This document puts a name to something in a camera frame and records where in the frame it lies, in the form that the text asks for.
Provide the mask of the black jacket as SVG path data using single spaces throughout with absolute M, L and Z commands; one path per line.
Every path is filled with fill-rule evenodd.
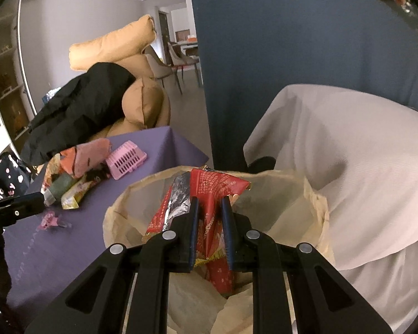
M 29 165 L 41 165 L 55 154 L 85 143 L 124 117 L 122 98 L 135 76 L 115 63 L 96 63 L 60 88 L 29 125 L 20 152 Z

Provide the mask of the red foil wrapper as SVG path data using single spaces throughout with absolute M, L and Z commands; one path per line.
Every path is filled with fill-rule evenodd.
M 228 296 L 234 290 L 234 273 L 229 269 L 224 248 L 222 219 L 217 208 L 223 198 L 235 203 L 250 186 L 247 180 L 228 173 L 193 168 L 178 173 L 166 191 L 161 205 L 149 223 L 145 238 L 168 229 L 172 220 L 189 212 L 191 198 L 201 208 L 198 219 L 195 266 L 204 266 L 204 276 L 218 293 Z

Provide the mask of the purple table mat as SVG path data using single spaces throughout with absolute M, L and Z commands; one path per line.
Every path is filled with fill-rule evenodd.
M 146 152 L 146 161 L 119 180 L 105 180 L 92 188 L 78 209 L 59 210 L 65 228 L 42 230 L 42 217 L 37 215 L 6 229 L 4 252 L 12 280 L 7 302 L 11 308 L 26 315 L 39 311 L 105 250 L 105 212 L 129 184 L 171 167 L 208 161 L 205 153 L 171 127 L 110 139 L 113 147 L 128 140 Z

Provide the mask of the pink plastic basket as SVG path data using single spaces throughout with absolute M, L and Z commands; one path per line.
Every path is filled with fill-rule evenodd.
M 115 149 L 106 159 L 110 175 L 119 180 L 128 173 L 137 170 L 144 164 L 148 155 L 131 140 L 126 141 Z

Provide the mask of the pink hair clip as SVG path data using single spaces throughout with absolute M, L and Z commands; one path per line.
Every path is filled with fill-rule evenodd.
M 60 215 L 56 215 L 54 211 L 46 213 L 38 226 L 40 230 L 49 229 L 68 229 L 71 228 L 71 224 L 64 221 Z

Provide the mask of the grey dining chair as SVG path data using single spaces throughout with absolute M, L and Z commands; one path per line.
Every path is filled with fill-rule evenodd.
M 148 45 L 145 48 L 144 54 L 147 58 L 147 61 L 150 65 L 150 68 L 153 72 L 155 79 L 161 83 L 162 87 L 165 87 L 164 80 L 168 77 L 173 76 L 176 82 L 176 85 L 179 88 L 179 92 L 182 94 L 183 90 L 181 88 L 181 84 L 179 83 L 179 78 L 177 76 L 176 71 L 172 68 L 172 66 L 163 63 L 162 60 L 158 57 L 153 47 L 150 45 Z

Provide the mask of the white display shelf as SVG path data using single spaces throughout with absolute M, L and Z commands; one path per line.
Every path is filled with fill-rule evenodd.
M 21 152 L 37 114 L 22 57 L 21 5 L 22 0 L 4 0 L 0 7 L 0 123 L 15 154 Z

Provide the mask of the orange snack wrapper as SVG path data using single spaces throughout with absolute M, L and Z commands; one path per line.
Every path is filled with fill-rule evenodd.
M 79 179 L 101 164 L 110 153 L 109 139 L 95 139 L 60 152 L 60 166 L 70 176 Z

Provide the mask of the cream red snack bar wrapper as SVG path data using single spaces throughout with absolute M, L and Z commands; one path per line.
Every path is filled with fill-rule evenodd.
M 98 177 L 82 176 L 74 185 L 69 188 L 61 197 L 61 206 L 64 210 L 76 210 L 84 196 L 91 188 L 98 185 L 102 180 Z

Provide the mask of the beige plastic trash bag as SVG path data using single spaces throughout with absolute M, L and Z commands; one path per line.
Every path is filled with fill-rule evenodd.
M 129 333 L 251 333 L 253 286 L 242 277 L 239 293 L 225 297 L 216 284 L 232 284 L 225 265 L 205 279 L 194 267 L 224 260 L 223 198 L 257 223 L 257 249 L 274 254 L 279 244 L 306 240 L 333 256 L 326 199 L 292 172 L 257 175 L 174 167 L 129 185 L 105 213 L 106 246 L 140 247 L 141 271 L 127 322 Z

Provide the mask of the navy cloth covered cabinet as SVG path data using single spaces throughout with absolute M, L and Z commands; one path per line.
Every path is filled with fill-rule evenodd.
M 345 87 L 418 109 L 418 29 L 380 0 L 192 0 L 213 162 L 243 146 L 291 84 Z

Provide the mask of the dining table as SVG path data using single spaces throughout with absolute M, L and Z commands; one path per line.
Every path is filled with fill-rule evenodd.
M 175 44 L 177 51 L 187 57 L 198 57 L 197 41 L 179 41 Z

